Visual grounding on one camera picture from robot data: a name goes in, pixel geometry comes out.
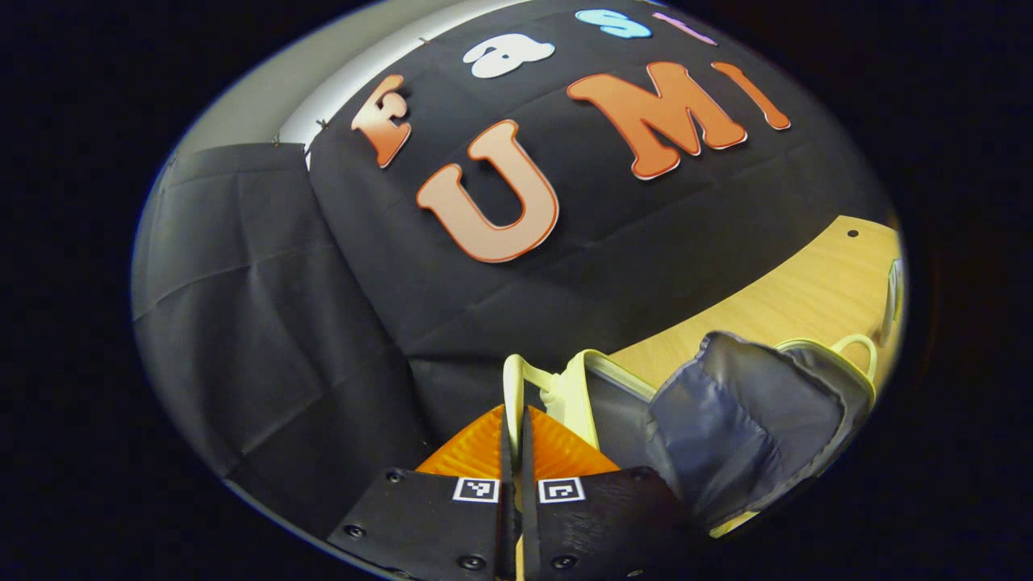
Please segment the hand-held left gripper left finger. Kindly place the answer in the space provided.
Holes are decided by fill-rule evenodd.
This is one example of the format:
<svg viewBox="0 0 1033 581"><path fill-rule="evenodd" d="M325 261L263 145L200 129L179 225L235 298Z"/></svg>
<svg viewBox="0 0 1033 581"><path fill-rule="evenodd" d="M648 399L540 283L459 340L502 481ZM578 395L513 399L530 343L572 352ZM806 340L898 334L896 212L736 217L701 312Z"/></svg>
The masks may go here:
<svg viewBox="0 0 1033 581"><path fill-rule="evenodd" d="M512 580L516 515L509 434L499 405L415 470L388 467L328 544L399 580Z"/></svg>

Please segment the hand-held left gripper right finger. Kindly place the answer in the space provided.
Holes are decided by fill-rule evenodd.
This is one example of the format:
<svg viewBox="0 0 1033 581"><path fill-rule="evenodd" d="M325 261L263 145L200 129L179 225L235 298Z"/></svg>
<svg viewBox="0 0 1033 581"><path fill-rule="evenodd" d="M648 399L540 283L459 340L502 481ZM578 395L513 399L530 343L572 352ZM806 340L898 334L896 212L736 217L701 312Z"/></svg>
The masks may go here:
<svg viewBox="0 0 1033 581"><path fill-rule="evenodd" d="M528 580L679 580L711 544L657 470L621 470L533 406L521 467Z"/></svg>

